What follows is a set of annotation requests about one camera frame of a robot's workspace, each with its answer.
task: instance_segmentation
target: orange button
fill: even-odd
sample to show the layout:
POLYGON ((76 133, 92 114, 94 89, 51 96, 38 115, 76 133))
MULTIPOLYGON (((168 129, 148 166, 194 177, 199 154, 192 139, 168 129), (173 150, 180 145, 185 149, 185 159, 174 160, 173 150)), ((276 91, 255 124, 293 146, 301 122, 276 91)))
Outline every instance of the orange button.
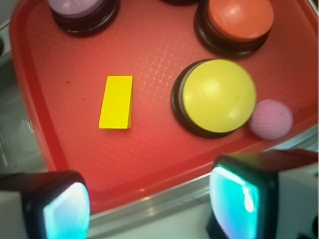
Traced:
POLYGON ((261 37, 274 21, 268 0, 209 0, 208 15, 219 33, 240 42, 261 37))

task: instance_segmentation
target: wooden block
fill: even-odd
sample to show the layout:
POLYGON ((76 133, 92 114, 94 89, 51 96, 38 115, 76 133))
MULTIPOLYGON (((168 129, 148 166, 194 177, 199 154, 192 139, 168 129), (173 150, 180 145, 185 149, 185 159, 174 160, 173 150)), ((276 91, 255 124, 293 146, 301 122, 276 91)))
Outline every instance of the wooden block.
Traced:
POLYGON ((132 76, 108 76, 105 85, 99 128, 131 127, 132 76))

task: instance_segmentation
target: cyan light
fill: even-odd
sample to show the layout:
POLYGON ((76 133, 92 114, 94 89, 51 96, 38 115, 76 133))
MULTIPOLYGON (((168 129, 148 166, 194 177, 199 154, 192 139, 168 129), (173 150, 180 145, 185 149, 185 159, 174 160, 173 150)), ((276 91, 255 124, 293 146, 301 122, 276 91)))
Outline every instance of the cyan light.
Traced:
POLYGON ((90 201, 86 187, 74 183, 43 210, 48 239, 84 239, 90 223, 90 201))
POLYGON ((215 217, 232 239, 254 239, 258 232, 259 190, 222 166, 209 178, 210 200, 215 217))

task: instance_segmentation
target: pink ball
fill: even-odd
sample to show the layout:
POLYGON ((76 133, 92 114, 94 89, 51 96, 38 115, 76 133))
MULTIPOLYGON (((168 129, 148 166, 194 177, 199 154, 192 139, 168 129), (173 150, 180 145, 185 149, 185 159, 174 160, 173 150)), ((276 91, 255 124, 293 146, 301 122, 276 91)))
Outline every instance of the pink ball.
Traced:
POLYGON ((274 100, 260 101, 250 119, 250 129, 263 139, 278 139, 293 126, 293 114, 283 103, 274 100))

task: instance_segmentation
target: red tray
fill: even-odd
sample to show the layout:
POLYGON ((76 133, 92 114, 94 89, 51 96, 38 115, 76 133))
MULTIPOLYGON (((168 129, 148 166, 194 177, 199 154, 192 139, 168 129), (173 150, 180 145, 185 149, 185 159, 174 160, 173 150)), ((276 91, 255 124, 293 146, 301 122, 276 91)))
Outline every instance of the red tray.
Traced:
POLYGON ((216 58, 193 29, 195 5, 122 0, 112 25, 73 37, 52 19, 45 0, 22 0, 10 24, 14 65, 49 170, 85 178, 93 211, 114 208, 208 173, 226 152, 267 149, 318 121, 318 17, 306 0, 272 0, 274 25, 265 45, 236 60, 253 77, 258 100, 294 113, 280 140, 263 141, 242 127, 220 139, 185 131, 170 94, 187 65, 216 58), (130 130, 98 128, 106 77, 133 75, 130 130))

